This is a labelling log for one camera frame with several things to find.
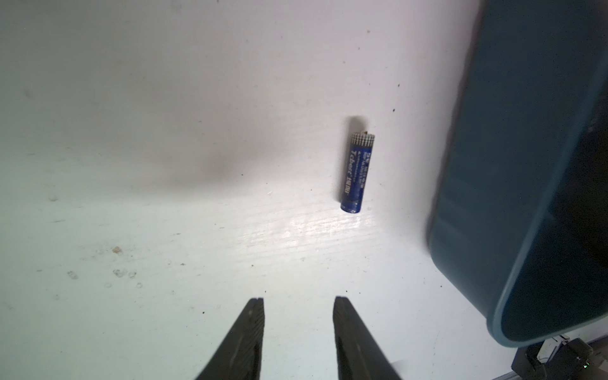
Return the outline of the dark blue battery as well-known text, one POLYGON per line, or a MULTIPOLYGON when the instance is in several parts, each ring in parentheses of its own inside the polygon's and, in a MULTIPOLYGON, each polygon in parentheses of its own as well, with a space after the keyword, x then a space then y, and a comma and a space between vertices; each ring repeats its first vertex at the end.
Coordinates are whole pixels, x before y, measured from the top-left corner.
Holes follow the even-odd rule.
POLYGON ((350 214, 361 211, 374 142, 375 136, 367 131, 351 135, 340 197, 340 208, 350 214))

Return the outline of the teal plastic storage box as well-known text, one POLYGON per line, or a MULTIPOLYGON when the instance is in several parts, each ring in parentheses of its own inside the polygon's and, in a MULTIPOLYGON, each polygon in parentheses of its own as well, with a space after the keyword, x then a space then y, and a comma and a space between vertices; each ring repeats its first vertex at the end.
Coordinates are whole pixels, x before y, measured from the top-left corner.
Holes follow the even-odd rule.
POLYGON ((485 1, 427 229, 518 348, 607 315, 607 4, 485 1))

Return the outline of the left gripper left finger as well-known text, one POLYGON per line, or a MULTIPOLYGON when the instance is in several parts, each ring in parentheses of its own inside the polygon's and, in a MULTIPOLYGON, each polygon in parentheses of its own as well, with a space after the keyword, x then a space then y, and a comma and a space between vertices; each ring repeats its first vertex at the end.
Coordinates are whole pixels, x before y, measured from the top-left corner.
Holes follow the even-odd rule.
POLYGON ((264 299, 250 299, 196 379, 259 379, 264 321, 264 299))

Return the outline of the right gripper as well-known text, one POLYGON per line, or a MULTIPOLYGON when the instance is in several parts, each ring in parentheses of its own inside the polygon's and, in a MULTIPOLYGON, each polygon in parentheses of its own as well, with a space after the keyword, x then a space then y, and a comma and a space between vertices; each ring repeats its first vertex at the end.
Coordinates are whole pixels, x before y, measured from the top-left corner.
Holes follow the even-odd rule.
POLYGON ((511 364, 518 379, 607 379, 607 335, 585 342, 561 341, 545 361, 539 359, 543 342, 519 348, 511 364))

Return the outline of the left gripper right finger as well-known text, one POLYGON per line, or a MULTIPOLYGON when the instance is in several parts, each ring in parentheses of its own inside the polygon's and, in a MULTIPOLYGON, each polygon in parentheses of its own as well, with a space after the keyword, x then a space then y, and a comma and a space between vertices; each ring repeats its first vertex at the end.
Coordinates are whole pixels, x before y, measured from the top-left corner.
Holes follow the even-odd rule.
POLYGON ((401 379, 348 298, 335 298, 332 316, 339 380, 401 379))

